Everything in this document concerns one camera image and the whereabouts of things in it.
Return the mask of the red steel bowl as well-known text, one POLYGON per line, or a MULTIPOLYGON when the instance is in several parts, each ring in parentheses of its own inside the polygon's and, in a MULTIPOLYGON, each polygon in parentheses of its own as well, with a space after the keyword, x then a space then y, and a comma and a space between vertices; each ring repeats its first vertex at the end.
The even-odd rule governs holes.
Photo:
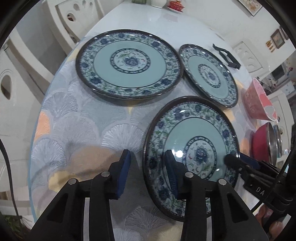
POLYGON ((257 161, 265 161, 274 166, 276 165, 278 144, 270 122, 259 127, 253 134, 251 151, 252 156, 257 161))

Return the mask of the pink ceramic bowl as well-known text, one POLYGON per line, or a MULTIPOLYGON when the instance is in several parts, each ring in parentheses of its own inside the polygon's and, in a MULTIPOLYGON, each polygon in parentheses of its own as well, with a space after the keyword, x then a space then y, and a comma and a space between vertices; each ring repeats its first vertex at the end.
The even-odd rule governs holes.
POLYGON ((242 99, 251 118, 264 121, 277 121, 278 116, 275 108, 256 78, 253 78, 242 99))

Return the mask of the small blue floral plate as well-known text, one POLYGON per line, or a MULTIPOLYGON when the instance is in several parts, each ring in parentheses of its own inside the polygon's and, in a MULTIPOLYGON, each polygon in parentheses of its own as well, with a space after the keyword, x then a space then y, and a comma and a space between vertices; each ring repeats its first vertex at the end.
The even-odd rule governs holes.
POLYGON ((213 102, 232 108, 238 102, 238 89, 233 76, 222 61, 210 51, 184 44, 179 56, 189 80, 213 102))

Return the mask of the large blue floral plate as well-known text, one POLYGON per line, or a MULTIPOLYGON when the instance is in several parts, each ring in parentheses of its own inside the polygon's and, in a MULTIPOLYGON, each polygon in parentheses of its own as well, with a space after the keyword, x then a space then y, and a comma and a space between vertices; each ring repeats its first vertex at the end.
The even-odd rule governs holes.
POLYGON ((93 92, 120 99, 147 99, 174 88, 184 67, 165 40, 140 30, 118 29, 87 41, 76 58, 79 78, 93 92))

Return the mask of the fan pattern tablecloth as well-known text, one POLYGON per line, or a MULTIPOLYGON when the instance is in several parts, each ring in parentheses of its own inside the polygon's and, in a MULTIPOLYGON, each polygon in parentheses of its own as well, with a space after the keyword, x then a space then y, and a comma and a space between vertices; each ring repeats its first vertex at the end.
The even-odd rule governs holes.
POLYGON ((116 240, 179 240, 182 224, 163 215, 149 197, 142 152, 159 110, 175 98, 196 94, 181 80, 152 99, 98 96, 79 79, 74 62, 63 64, 46 93, 32 140, 29 193, 34 219, 69 179, 92 179, 128 149, 132 161, 124 193, 110 202, 116 240))

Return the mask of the white chair near right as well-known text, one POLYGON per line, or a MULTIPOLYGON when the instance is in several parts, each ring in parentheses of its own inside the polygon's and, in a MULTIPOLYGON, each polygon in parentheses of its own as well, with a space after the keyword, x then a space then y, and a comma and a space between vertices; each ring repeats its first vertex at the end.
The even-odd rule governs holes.
POLYGON ((288 139, 291 139, 292 126, 295 122, 293 120, 287 96, 281 90, 277 90, 276 92, 270 94, 268 98, 277 113, 278 126, 282 128, 283 133, 288 137, 288 139))

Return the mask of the white chair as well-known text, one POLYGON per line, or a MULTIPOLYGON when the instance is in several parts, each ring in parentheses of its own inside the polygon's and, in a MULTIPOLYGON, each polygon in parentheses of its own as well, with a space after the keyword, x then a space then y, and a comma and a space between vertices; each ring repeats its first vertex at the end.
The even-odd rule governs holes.
POLYGON ((66 54, 104 16, 100 1, 43 1, 48 25, 66 54))
POLYGON ((13 30, 1 48, 1 140, 11 165, 12 185, 8 168, 1 157, 1 192, 8 194, 1 207, 29 208, 28 162, 32 136, 39 118, 41 103, 53 74, 35 55, 53 51, 59 44, 50 31, 32 34, 23 41, 13 30))
POLYGON ((276 92, 270 94, 268 98, 277 113, 278 126, 282 128, 283 133, 288 137, 288 139, 291 139, 292 126, 295 122, 293 120, 287 96, 281 90, 277 90, 276 92))
POLYGON ((249 74, 254 74, 264 69, 263 64, 257 56, 257 49, 248 40, 241 40, 233 46, 233 50, 236 52, 249 74))

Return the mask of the white chair far right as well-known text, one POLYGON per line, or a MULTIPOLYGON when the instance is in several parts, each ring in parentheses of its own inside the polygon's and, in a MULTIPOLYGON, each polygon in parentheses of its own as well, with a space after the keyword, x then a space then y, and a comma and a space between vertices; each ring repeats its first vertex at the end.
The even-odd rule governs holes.
POLYGON ((236 52, 249 74, 254 74, 264 69, 263 64, 257 56, 257 49, 248 40, 241 40, 233 46, 233 50, 236 52))

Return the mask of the white chair near left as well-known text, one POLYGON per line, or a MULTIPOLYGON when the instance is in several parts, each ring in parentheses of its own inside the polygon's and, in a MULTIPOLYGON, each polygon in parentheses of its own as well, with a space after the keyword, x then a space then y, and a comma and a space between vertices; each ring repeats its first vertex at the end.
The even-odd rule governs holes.
POLYGON ((8 194, 1 207, 29 208, 28 162, 32 136, 39 118, 41 103, 53 74, 35 55, 53 51, 59 44, 50 31, 32 34, 23 41, 13 30, 1 48, 1 140, 11 165, 12 185, 8 168, 1 157, 1 192, 8 194))

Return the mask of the top framed picture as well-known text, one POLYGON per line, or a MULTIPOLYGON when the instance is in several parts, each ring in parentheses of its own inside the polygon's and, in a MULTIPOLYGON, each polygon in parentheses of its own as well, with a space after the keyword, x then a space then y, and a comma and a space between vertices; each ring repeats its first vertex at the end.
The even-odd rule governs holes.
POLYGON ((255 16, 262 8, 262 5, 256 0, 238 0, 250 13, 255 16))

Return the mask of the white chair far left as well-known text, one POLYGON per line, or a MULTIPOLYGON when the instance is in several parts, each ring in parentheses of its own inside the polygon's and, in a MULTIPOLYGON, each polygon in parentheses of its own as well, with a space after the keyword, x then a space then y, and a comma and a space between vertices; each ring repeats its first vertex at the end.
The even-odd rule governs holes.
POLYGON ((104 16, 100 1, 43 1, 48 25, 66 54, 104 16))

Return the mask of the red lidded teacup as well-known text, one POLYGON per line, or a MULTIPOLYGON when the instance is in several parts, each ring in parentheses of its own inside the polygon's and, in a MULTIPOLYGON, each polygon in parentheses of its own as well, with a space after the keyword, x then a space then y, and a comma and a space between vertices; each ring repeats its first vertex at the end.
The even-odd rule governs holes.
POLYGON ((182 4, 181 1, 175 0, 175 1, 169 1, 167 7, 171 10, 177 11, 177 12, 182 12, 183 9, 185 8, 182 4))

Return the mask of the black plastic frame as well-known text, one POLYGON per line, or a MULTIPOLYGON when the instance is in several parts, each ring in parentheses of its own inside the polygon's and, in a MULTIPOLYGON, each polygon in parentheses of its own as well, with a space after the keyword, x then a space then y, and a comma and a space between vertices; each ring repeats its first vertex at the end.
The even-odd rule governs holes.
POLYGON ((226 61, 229 67, 238 69, 238 70, 240 69, 241 64, 228 50, 220 48, 215 44, 213 44, 213 48, 219 52, 220 56, 226 61))

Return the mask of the framed wall picture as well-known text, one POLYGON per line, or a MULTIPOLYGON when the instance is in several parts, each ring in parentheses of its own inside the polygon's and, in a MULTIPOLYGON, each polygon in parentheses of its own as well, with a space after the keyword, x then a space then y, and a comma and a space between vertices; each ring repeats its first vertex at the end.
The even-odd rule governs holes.
POLYGON ((279 29, 277 29, 272 35, 271 39, 274 42, 277 49, 279 49, 282 45, 285 44, 285 40, 280 32, 279 29))

